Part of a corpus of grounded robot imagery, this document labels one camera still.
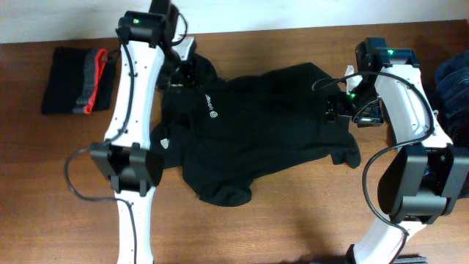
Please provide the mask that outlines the black t-shirt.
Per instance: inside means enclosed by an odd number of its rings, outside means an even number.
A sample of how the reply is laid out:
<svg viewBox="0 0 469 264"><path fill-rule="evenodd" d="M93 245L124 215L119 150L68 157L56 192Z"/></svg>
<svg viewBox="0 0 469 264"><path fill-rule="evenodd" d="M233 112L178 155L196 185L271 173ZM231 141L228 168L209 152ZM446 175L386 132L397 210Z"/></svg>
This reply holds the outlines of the black t-shirt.
<svg viewBox="0 0 469 264"><path fill-rule="evenodd" d="M312 89L326 77L316 65L307 62L228 81L203 56L195 58L194 66L194 87L163 93L161 120L150 141L166 168L182 169L201 201L244 205L257 178L324 157L335 165L360 165L347 123L325 116L327 96L338 88Z"/></svg>

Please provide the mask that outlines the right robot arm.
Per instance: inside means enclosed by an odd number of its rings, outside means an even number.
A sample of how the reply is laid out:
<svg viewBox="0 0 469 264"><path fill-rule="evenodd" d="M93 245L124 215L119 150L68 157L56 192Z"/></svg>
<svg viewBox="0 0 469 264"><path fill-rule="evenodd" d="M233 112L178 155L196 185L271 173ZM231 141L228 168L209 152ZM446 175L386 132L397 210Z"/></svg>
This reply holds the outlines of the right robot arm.
<svg viewBox="0 0 469 264"><path fill-rule="evenodd" d="M341 78L346 89L328 98L326 117L359 127L390 122L395 158L380 178L375 220L349 247L346 263L425 263L402 254L417 232L452 212L468 177L468 149L441 128L424 93L420 64L408 48L368 37L355 49L356 65Z"/></svg>

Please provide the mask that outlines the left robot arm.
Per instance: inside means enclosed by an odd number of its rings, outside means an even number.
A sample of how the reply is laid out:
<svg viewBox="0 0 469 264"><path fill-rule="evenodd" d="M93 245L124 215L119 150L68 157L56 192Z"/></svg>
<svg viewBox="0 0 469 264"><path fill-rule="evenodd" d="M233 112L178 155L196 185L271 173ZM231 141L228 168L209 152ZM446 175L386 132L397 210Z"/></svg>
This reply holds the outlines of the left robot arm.
<svg viewBox="0 0 469 264"><path fill-rule="evenodd" d="M152 1L148 12L127 11L118 22L121 71L114 113L92 160L114 191L119 212L118 263L153 263L152 199L163 156L150 151L155 91L194 84L193 37L177 32L187 21L170 1Z"/></svg>

